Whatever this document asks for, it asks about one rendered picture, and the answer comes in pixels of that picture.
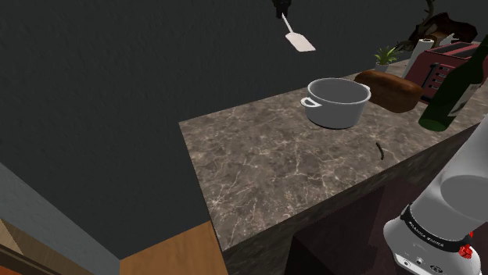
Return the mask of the brown bread loaf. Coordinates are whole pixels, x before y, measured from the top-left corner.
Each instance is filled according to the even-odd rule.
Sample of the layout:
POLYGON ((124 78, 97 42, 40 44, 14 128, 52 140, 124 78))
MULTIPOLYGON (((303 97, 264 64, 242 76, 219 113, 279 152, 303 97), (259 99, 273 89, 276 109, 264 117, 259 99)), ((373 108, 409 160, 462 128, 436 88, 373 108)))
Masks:
POLYGON ((392 113, 411 111, 424 93, 420 86, 409 80, 376 70, 363 71, 354 81, 370 87, 371 103, 392 113))

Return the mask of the grey cooking pot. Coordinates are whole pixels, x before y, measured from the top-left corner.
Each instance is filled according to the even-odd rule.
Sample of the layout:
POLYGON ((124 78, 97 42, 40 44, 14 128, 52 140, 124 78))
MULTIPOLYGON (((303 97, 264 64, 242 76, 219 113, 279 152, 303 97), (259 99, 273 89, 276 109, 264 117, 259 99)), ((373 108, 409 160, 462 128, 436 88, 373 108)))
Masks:
POLYGON ((370 87, 343 78, 321 78, 307 85, 300 100, 307 118, 321 127, 342 130, 359 122, 371 97, 370 87))

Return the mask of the red toaster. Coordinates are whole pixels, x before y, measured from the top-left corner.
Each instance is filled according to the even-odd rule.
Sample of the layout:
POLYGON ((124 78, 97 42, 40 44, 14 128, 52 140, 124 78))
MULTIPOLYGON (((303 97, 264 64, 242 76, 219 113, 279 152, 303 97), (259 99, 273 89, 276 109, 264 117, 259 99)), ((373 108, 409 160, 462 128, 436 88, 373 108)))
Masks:
POLYGON ((428 105, 447 74, 469 61, 478 47, 478 43, 459 41, 421 53, 405 77, 422 87, 420 102, 428 105))

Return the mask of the white spatula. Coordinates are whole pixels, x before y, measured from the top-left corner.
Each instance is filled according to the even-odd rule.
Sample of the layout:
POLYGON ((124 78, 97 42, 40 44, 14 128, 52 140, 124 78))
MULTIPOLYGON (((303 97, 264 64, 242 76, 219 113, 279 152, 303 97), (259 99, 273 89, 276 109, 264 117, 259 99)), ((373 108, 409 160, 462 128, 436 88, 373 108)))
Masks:
POLYGON ((313 52, 316 50, 302 34, 296 33, 292 29, 284 13, 282 14, 282 19, 289 30, 285 37, 298 52, 313 52))

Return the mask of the dark brown driftwood decoration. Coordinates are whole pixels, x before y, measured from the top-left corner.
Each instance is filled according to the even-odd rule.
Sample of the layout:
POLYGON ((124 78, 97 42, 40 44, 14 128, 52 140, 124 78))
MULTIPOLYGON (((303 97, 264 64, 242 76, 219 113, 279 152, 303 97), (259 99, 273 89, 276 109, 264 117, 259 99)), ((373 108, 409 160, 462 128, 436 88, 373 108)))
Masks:
POLYGON ((457 41, 472 42, 478 35, 475 26, 470 23, 452 20, 447 12, 434 15, 434 2, 436 0, 426 0, 428 8, 425 9, 427 17, 417 24, 414 31, 406 41, 398 42, 396 50, 411 52, 414 50, 420 39, 434 40, 433 46, 440 46, 440 42, 453 34, 453 39, 457 41))

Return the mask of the small green potted plant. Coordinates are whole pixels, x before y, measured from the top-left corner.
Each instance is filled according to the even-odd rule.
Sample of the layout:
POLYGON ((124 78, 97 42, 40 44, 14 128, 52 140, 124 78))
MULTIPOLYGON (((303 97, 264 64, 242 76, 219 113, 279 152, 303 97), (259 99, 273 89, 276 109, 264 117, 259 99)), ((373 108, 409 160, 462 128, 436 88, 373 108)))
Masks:
POLYGON ((401 52, 398 51, 396 47, 391 48, 386 46, 385 48, 380 48, 377 53, 374 54, 374 57, 376 58, 375 70, 385 73, 389 64, 397 61, 398 55, 400 54, 401 52))

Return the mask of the white paper towel roll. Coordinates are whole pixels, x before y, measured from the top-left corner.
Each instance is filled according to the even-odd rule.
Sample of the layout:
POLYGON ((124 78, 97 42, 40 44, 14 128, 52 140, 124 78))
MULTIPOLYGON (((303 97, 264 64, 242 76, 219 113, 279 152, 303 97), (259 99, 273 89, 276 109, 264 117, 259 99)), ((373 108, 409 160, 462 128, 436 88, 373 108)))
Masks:
POLYGON ((422 54, 424 51, 429 50, 433 44, 434 44, 434 40, 430 38, 423 38, 418 40, 418 43, 416 44, 414 51, 412 52, 412 55, 409 58, 408 64, 403 72, 402 78, 405 78, 407 76, 408 72, 410 71, 411 67, 413 66, 418 56, 422 54))

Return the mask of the dark green wine bottle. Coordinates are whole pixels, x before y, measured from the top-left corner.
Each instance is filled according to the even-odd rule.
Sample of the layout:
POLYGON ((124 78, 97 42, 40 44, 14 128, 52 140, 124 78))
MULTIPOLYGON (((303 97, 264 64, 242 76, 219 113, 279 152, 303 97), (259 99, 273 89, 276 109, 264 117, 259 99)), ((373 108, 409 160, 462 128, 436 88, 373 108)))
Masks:
POLYGON ((472 57, 447 74, 418 120, 427 130, 446 130, 468 100, 482 85, 483 63, 488 56, 488 34, 481 41, 472 57))

